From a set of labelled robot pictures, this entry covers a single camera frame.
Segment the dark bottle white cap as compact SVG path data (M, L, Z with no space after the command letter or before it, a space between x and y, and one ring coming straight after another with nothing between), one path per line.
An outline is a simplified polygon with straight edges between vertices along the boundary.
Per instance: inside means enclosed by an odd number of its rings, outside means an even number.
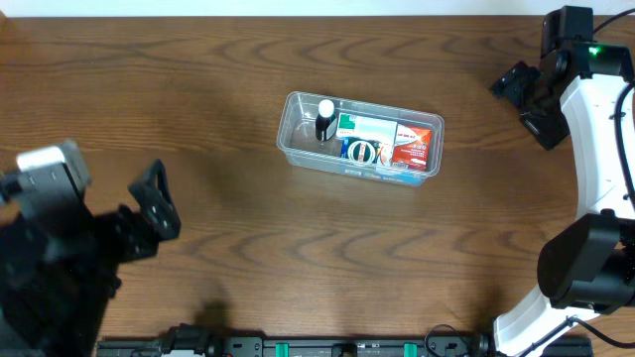
M334 103L329 99L324 99L318 104L316 119L316 137L319 141L325 142L331 139L337 128L337 116L335 114Z

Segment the blue Kool Fever box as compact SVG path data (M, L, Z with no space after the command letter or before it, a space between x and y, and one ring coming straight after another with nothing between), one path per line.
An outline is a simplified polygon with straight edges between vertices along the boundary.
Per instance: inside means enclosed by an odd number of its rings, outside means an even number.
M393 146L377 141L380 144L380 153L375 164L379 166L389 166L393 154Z

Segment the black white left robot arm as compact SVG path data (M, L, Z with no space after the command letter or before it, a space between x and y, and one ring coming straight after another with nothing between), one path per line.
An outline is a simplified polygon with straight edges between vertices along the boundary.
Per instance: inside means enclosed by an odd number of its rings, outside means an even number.
M128 189L138 210L94 215L66 163L2 177L2 202L21 208L1 227L2 355L90 355L119 266L156 256L181 231L161 161Z

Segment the red medicine box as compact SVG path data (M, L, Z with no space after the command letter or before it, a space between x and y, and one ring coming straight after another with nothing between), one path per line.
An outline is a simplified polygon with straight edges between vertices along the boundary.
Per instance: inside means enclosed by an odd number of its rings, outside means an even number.
M428 166L432 134L433 131L425 127L398 124L392 166L424 172Z

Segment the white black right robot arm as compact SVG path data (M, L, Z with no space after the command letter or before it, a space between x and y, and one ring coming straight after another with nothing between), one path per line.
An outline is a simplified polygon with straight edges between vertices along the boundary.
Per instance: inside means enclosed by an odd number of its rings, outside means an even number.
M627 48L557 38L492 87L546 149L572 142L574 222L541 250L536 286L493 322L493 352L541 356L576 325L634 304L634 67Z

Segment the white Panadol box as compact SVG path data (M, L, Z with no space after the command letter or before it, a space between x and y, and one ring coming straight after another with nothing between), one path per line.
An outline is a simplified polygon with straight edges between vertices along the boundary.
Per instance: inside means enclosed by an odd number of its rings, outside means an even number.
M341 113L335 135L338 139L355 137L383 143L393 143L398 123L389 120Z

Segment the green round-label box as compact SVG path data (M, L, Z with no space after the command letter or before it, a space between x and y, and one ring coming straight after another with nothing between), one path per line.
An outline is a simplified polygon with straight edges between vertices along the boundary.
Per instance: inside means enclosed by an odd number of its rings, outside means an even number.
M346 138L341 148L341 156L358 163L375 164L380 153L377 141L360 138Z

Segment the clear plastic container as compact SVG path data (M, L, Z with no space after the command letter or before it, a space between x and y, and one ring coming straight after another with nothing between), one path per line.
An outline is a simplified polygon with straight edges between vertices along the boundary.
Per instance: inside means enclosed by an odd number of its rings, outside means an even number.
M277 146L297 167L419 186L440 170L444 134L438 114L295 91Z

